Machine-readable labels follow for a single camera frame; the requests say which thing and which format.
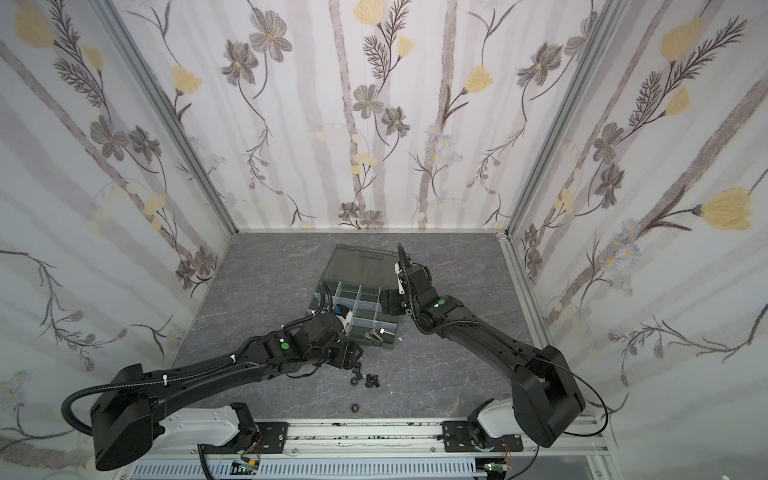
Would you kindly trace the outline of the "steel hex bolt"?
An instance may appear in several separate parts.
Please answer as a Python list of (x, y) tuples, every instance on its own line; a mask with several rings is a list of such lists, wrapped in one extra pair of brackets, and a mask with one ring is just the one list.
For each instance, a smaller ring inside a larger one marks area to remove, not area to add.
[(373, 344), (384, 345), (391, 341), (392, 334), (384, 328), (371, 329), (363, 335), (364, 339), (371, 341)]

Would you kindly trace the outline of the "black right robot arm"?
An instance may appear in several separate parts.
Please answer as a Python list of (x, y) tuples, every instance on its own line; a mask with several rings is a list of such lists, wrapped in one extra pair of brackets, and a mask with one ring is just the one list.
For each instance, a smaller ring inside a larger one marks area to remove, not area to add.
[(509, 384), (509, 398), (490, 399), (467, 417), (467, 435), (476, 449), (487, 450), (495, 441), (519, 434), (550, 447), (563, 435), (597, 437), (608, 428), (605, 412), (603, 424), (594, 432), (568, 430), (586, 409), (577, 386), (586, 381), (571, 370), (560, 350), (519, 341), (482, 320), (459, 299), (439, 294), (428, 267), (411, 261), (405, 252), (385, 270), (396, 287), (381, 294), (384, 313), (406, 315), (421, 334), (462, 346)]

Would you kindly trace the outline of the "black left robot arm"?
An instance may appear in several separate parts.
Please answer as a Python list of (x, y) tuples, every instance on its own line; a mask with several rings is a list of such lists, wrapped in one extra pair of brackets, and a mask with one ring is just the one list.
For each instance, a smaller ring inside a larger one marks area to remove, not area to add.
[(306, 378), (323, 366), (352, 369), (362, 354), (346, 337), (352, 313), (323, 287), (314, 313), (249, 337), (231, 353), (185, 367), (151, 372), (139, 364), (125, 367), (107, 384), (68, 395), (60, 407), (62, 418), (91, 437), (98, 470), (124, 467), (166, 433), (162, 420), (195, 402), (281, 376)]

